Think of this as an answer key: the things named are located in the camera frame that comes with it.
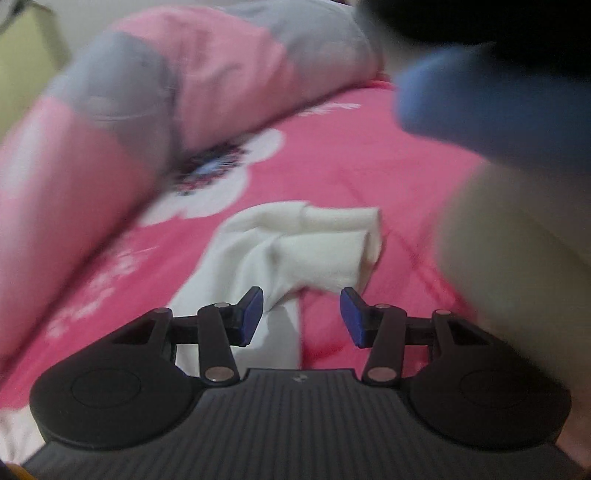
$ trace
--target white towel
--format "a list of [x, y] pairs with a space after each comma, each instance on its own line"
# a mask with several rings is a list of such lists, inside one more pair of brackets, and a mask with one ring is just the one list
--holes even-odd
[[0, 459], [9, 463], [23, 463], [43, 443], [28, 405], [20, 410], [0, 410]]
[[[204, 305], [236, 303], [250, 287], [261, 287], [265, 314], [255, 336], [249, 346], [232, 348], [238, 369], [299, 368], [298, 304], [289, 295], [303, 287], [362, 291], [380, 250], [378, 209], [259, 205], [219, 227], [169, 307], [176, 316], [193, 315]], [[196, 347], [179, 346], [177, 365], [197, 375]]]

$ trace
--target pink bedsheet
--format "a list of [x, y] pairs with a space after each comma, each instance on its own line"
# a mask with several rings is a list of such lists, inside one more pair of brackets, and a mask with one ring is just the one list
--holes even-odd
[[[0, 407], [22, 407], [49, 366], [157, 306], [194, 271], [216, 227], [236, 212], [280, 200], [320, 207], [378, 206], [384, 249], [365, 293], [411, 315], [465, 312], [433, 261], [441, 209], [480, 159], [413, 138], [390, 114], [392, 89], [376, 82], [345, 92], [262, 131], [214, 168], [170, 193], [87, 268], [39, 328], [0, 390]], [[340, 320], [338, 298], [315, 291], [300, 302], [303, 367], [362, 367]], [[408, 354], [412, 372], [423, 361]]]

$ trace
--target flower pattern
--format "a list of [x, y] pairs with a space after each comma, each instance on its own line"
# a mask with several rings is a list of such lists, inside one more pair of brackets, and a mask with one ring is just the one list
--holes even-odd
[[237, 201], [248, 187], [248, 166], [271, 158], [284, 144], [281, 131], [270, 128], [195, 155], [182, 166], [174, 186], [142, 216], [143, 226], [180, 216], [215, 215]]
[[297, 116], [312, 116], [312, 115], [326, 115], [338, 109], [355, 110], [361, 108], [359, 103], [336, 103], [326, 102], [321, 105], [312, 106], [306, 110], [302, 110]]
[[137, 271], [158, 247], [135, 249], [129, 233], [117, 240], [96, 260], [96, 275], [85, 282], [46, 326], [46, 338], [57, 339], [69, 324], [93, 315], [116, 290], [119, 280]]

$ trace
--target white flower print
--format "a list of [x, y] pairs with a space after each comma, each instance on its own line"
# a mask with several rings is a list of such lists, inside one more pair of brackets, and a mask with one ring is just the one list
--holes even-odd
[[99, 273], [90, 279], [74, 297], [52, 317], [46, 327], [46, 337], [61, 337], [69, 324], [94, 314], [102, 303], [115, 292], [115, 284], [131, 275], [157, 247], [133, 249], [126, 233], [98, 259]]
[[239, 146], [237, 161], [230, 158], [214, 159], [204, 164], [195, 181], [203, 183], [200, 188], [186, 192], [175, 190], [158, 199], [140, 219], [141, 225], [155, 225], [180, 216], [201, 218], [219, 213], [237, 201], [249, 183], [248, 166], [271, 158], [285, 142], [284, 134], [270, 128], [262, 131]]
[[297, 116], [326, 115], [327, 113], [331, 113], [339, 108], [343, 110], [355, 110], [361, 108], [361, 104], [326, 102], [321, 105], [316, 105], [307, 108], [306, 110], [303, 110], [300, 113], [298, 113]]

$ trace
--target yellow object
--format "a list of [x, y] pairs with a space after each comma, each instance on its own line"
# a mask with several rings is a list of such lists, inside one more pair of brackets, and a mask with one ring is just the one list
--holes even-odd
[[26, 1], [0, 25], [0, 141], [69, 61], [51, 10]]
[[22, 466], [14, 465], [13, 463], [7, 464], [8, 469], [14, 473], [18, 480], [35, 480], [35, 478], [27, 472]]

